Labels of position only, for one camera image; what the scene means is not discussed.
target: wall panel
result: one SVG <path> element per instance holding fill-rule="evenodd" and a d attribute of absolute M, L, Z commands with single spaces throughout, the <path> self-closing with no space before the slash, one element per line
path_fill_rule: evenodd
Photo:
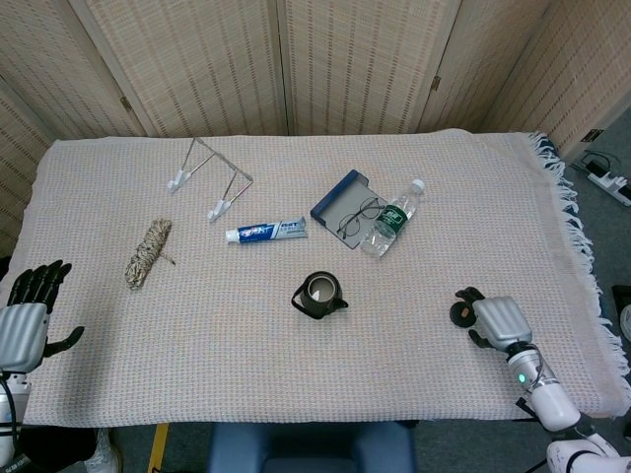
<path fill-rule="evenodd" d="M 628 2 L 554 2 L 483 129 L 541 130 L 566 155 L 631 96 L 630 25 Z"/>
<path fill-rule="evenodd" d="M 0 257 L 18 241 L 37 164 L 51 142 L 49 130 L 0 83 Z"/>
<path fill-rule="evenodd" d="M 138 134 L 86 55 L 81 30 L 69 28 L 76 19 L 63 13 L 65 5 L 3 0 L 0 75 L 60 138 Z"/>
<path fill-rule="evenodd" d="M 160 136 L 285 134 L 273 2 L 87 4 Z"/>
<path fill-rule="evenodd" d="M 548 4 L 463 0 L 419 131 L 477 131 Z"/>
<path fill-rule="evenodd" d="M 284 0 L 281 47 L 296 133 L 415 130 L 423 84 L 458 3 Z"/>

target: chair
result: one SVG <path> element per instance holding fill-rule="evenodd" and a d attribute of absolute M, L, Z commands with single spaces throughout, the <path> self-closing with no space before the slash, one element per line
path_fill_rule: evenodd
<path fill-rule="evenodd" d="M 412 430 L 397 422 L 213 427 L 208 473 L 415 473 Z"/>

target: beige woven tablecloth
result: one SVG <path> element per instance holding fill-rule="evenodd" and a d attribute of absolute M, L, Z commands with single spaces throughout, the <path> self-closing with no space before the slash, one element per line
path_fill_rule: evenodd
<path fill-rule="evenodd" d="M 454 292 L 469 285 L 516 299 L 580 409 L 627 410 L 627 363 L 598 318 L 589 245 L 568 230 L 571 191 L 541 136 L 204 140 L 254 177 L 212 224 L 220 173 L 202 168 L 176 194 L 166 189 L 187 139 L 56 142 L 46 153 L 0 289 L 6 296 L 27 268 L 71 262 L 49 336 L 86 332 L 32 374 L 27 422 L 521 417 L 505 356 L 476 348 L 449 320 Z M 350 169 L 385 198 L 414 177 L 427 185 L 379 261 L 309 217 Z M 225 243 L 226 230 L 301 215 L 308 238 Z M 161 258 L 132 293 L 123 272 L 157 217 L 173 220 L 165 253 L 176 266 Z M 316 270 L 337 276 L 350 304 L 321 321 L 290 305 Z"/>

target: twine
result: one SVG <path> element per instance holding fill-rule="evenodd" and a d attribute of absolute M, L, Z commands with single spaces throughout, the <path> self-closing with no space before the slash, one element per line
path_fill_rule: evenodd
<path fill-rule="evenodd" d="M 137 291 L 142 287 L 145 278 L 151 271 L 151 267 L 159 256 L 164 257 L 171 264 L 175 265 L 172 259 L 161 254 L 171 231 L 171 225 L 171 220 L 154 220 L 142 243 L 136 248 L 136 252 L 131 257 L 127 269 L 125 269 L 127 286 L 132 291 Z"/>

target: green bottle label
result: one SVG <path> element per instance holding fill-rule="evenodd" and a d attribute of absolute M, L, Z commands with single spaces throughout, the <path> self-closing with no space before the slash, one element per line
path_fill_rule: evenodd
<path fill-rule="evenodd" d="M 401 230 L 403 224 L 407 222 L 407 215 L 405 215 L 405 212 L 395 205 L 386 205 L 386 208 L 382 214 L 379 215 L 377 220 L 384 222 L 393 229 L 396 234 L 398 234 L 398 231 Z"/>

